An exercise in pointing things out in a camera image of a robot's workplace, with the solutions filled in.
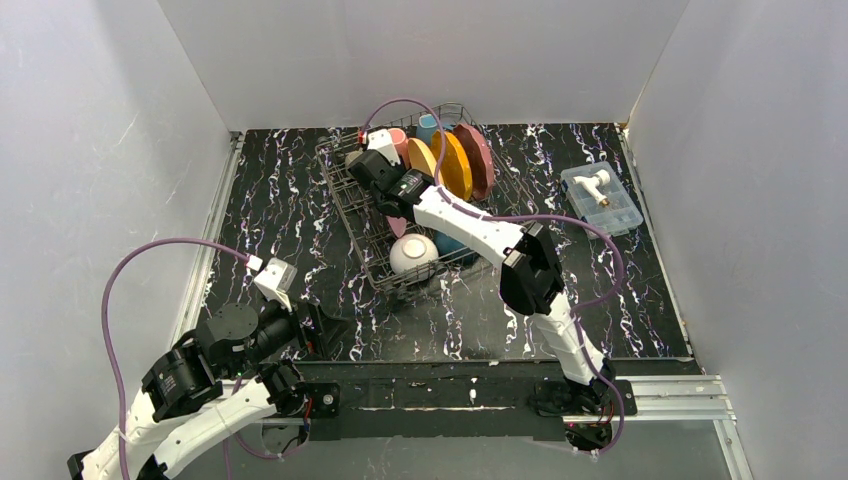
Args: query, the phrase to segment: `pink plate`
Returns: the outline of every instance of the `pink plate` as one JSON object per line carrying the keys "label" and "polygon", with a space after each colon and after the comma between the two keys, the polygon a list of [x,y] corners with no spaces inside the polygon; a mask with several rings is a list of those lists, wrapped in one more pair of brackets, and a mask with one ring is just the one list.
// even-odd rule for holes
{"label": "pink plate", "polygon": [[471,166],[471,198],[483,200],[492,193],[495,186],[495,166],[492,163],[489,144],[476,128],[467,123],[453,127],[453,134],[468,155],[468,163]]}

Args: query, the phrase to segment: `black marble surface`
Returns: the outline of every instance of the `black marble surface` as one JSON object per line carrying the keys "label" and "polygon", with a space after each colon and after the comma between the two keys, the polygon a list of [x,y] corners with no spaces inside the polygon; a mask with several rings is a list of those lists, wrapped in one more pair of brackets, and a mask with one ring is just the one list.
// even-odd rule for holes
{"label": "black marble surface", "polygon": [[[614,125],[491,125],[482,127],[493,148],[521,175],[541,212],[574,212],[559,190],[559,173],[606,160],[637,202]],[[263,258],[276,256],[299,269],[293,296],[318,301],[331,315],[355,322],[336,360],[441,361],[551,358],[541,333],[514,317],[497,295],[497,276],[478,260],[474,268],[439,274],[435,294],[391,301],[375,293],[335,211],[314,157],[318,139],[342,130],[255,130],[246,134],[221,241]],[[611,285],[612,255],[574,227],[552,224],[572,304]],[[611,357],[689,356],[656,252],[643,224],[615,243],[624,256],[625,287],[617,302],[585,313],[594,344]],[[250,276],[226,256],[215,259],[201,321],[229,302],[258,305]]]}

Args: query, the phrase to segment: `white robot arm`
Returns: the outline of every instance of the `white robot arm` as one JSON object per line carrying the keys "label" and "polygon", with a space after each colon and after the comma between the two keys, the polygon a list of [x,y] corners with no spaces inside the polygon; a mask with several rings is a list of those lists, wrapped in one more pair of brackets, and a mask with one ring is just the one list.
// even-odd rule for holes
{"label": "white robot arm", "polygon": [[[268,303],[261,312],[226,305],[157,360],[127,411],[127,465],[132,479],[168,479],[198,455],[229,435],[272,414],[299,408],[306,392],[290,364],[278,362],[259,371],[260,380],[201,411],[223,394],[220,379],[258,369],[260,361],[291,340],[324,348],[321,324],[331,319],[320,307],[293,308],[286,294],[295,268],[277,259],[267,264],[252,257],[254,285]],[[304,327],[303,316],[312,319]],[[72,455],[73,480],[120,480],[116,427],[93,451]]]}
{"label": "white robot arm", "polygon": [[[450,202],[463,207],[464,210],[476,213],[477,217],[452,207],[445,196]],[[504,264],[509,265],[510,254],[525,237],[526,229],[514,223],[482,220],[489,214],[465,203],[444,187],[431,186],[419,198],[420,202],[412,207],[415,223],[449,235],[479,253],[495,267],[503,268]],[[516,284],[507,288],[521,289],[526,286],[528,286],[527,283],[522,282],[521,285]],[[512,308],[508,301],[510,293],[504,292],[503,289],[502,282],[501,296],[507,303],[507,307]],[[556,353],[565,377],[574,382],[589,385],[595,376],[580,351],[577,336],[579,327],[569,315],[571,308],[565,294],[557,292],[550,301],[549,308],[549,313],[534,312],[530,314],[530,317]],[[596,370],[600,371],[604,360],[603,354],[592,345],[591,340],[585,338],[585,342]]]}

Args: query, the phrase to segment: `wire basket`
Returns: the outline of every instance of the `wire basket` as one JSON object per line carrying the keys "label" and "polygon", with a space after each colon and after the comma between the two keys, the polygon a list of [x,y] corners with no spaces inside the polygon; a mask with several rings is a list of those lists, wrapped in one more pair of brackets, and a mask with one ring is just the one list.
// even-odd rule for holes
{"label": "wire basket", "polygon": [[[442,123],[467,123],[479,129],[477,123],[461,104],[445,103],[433,110]],[[372,129],[398,127],[404,129],[409,138],[412,138],[418,118],[426,114],[427,112],[418,112],[379,127],[372,127]],[[445,269],[474,270],[474,266],[463,265],[470,260],[467,257],[476,254],[469,248],[462,248],[402,274],[392,271],[389,264],[389,252],[397,237],[392,233],[385,216],[377,211],[371,194],[359,186],[344,165],[345,155],[358,148],[358,132],[354,132],[320,141],[316,147],[316,157],[336,209],[353,241],[356,255],[365,267],[365,274],[374,289],[397,295],[399,298],[410,298],[435,288],[438,283],[432,281],[432,278]],[[537,213],[533,197],[517,175],[518,170],[501,159],[494,149],[492,149],[492,161],[495,168],[495,186],[488,198],[472,202],[474,206],[494,215]],[[410,222],[406,233],[420,233],[433,239],[435,231]],[[485,263],[485,260],[475,261],[475,264],[481,263]]]}

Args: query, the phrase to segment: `plastic container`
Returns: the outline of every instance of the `plastic container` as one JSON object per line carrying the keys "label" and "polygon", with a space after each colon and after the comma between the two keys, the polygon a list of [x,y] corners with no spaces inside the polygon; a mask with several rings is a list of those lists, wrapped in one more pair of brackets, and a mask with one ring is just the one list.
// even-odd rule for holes
{"label": "plastic container", "polygon": [[[574,181],[574,177],[592,177],[599,170],[606,170],[610,175],[610,181],[606,185],[598,187],[598,190],[607,196],[609,205],[602,206],[589,194],[589,192]],[[597,162],[580,167],[569,168],[560,174],[562,188],[565,190],[568,201],[580,217],[586,223],[592,224],[611,236],[623,235],[636,229],[645,221],[630,194],[624,189],[618,175],[607,162]],[[589,238],[598,238],[592,232],[586,231]]]}

